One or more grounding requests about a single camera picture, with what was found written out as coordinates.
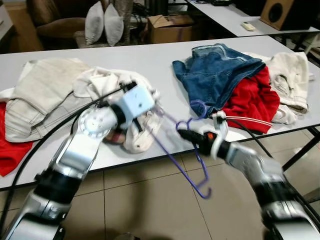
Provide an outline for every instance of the speaker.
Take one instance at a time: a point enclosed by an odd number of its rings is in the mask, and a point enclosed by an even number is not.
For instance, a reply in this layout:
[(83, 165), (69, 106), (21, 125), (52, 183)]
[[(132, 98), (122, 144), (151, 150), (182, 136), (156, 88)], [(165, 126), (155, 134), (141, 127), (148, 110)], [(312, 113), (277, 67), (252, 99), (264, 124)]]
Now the speaker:
[(319, 11), (320, 0), (267, 0), (260, 20), (278, 30), (305, 30)]
[(249, 16), (260, 16), (267, 0), (236, 0), (235, 7)]

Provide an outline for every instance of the blue jeans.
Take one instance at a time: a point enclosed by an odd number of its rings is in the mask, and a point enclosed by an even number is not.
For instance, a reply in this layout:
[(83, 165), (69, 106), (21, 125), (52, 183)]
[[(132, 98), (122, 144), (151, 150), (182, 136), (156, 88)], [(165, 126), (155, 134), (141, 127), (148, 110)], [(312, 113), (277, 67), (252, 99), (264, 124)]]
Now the blue jeans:
[[(173, 61), (173, 70), (188, 92), (189, 102), (201, 100), (206, 116), (223, 108), (234, 88), (244, 78), (251, 78), (265, 67), (261, 59), (228, 48), (226, 45), (198, 46), (185, 62)], [(192, 104), (200, 116), (203, 108)]]

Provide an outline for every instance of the wooden speaker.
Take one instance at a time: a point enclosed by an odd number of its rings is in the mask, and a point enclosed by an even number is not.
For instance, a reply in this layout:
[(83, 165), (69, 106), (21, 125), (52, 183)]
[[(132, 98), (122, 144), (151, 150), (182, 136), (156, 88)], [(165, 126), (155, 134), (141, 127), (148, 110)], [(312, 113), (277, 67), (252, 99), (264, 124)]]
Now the wooden speaker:
[(319, 11), (320, 0), (267, 0), (260, 20), (278, 30), (304, 30)]

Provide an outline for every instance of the white pillow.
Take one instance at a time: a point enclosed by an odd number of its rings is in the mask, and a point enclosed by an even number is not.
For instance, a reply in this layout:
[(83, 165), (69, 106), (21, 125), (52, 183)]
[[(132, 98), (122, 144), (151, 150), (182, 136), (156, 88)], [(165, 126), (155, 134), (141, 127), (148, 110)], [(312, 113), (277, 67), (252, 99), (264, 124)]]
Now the white pillow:
[(124, 27), (124, 18), (119, 16), (114, 5), (110, 3), (104, 13), (104, 29), (106, 40), (111, 47), (121, 39)]
[(99, 40), (104, 31), (104, 10), (98, 1), (90, 7), (85, 18), (84, 36), (87, 45), (94, 44)]

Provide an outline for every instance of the cable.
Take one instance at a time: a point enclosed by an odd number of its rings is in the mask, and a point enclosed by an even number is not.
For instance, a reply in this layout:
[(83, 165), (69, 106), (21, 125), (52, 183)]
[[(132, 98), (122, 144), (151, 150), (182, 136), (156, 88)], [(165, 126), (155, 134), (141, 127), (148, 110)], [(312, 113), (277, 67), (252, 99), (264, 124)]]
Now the cable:
[(16, 185), (17, 182), (19, 180), (19, 177), (21, 175), (21, 173), (23, 172), (24, 168), (26, 167), (27, 163), (29, 162), (29, 160), (31, 159), (31, 157), (35, 154), (35, 152), (41, 147), (41, 145), (55, 132), (57, 131), (59, 128), (61, 128), (64, 124), (66, 124), (67, 122), (69, 122), (71, 119), (73, 119), (75, 116), (80, 115), (84, 110), (86, 110), (87, 108), (89, 108), (90, 106), (92, 106), (93, 104), (103, 100), (104, 98), (106, 98), (107, 96), (117, 93), (119, 91), (121, 91), (123, 89), (123, 87), (118, 88), (100, 98), (98, 98), (97, 100), (94, 100), (90, 103), (88, 103), (87, 105), (85, 105), (84, 107), (80, 108), (79, 110), (77, 110), (76, 112), (74, 112), (73, 114), (71, 114), (70, 116), (68, 116), (65, 120), (63, 120), (62, 122), (60, 122), (57, 126), (55, 126), (52, 130), (50, 130), (35, 146), (34, 148), (30, 151), (30, 153), (26, 156), (26, 158), (22, 161), (22, 164), (20, 165), (20, 167), (18, 168), (18, 171), (16, 172), (16, 175), (14, 176), (14, 179), (12, 181), (11, 186), (9, 187), (8, 190), (8, 194), (5, 200), (5, 204), (3, 207), (3, 211), (2, 211), (2, 215), (0, 218), (0, 234), (3, 232), (4, 229), (4, 225), (5, 225), (5, 221), (7, 218), (7, 214), (9, 211), (9, 207), (11, 205), (14, 193), (15, 193), (15, 189), (16, 189)]
[(263, 146), (263, 144), (259, 141), (259, 139), (248, 129), (246, 128), (243, 124), (241, 124), (240, 122), (238, 122), (237, 120), (231, 119), (231, 118), (226, 118), (228, 121), (231, 121), (237, 125), (239, 125), (243, 130), (245, 130), (248, 134), (250, 134), (250, 136), (256, 141), (256, 143), (262, 148), (262, 150), (270, 157), (272, 158), (272, 155), (270, 154), (270, 152), (268, 152), (268, 150), (265, 148), (265, 146)]

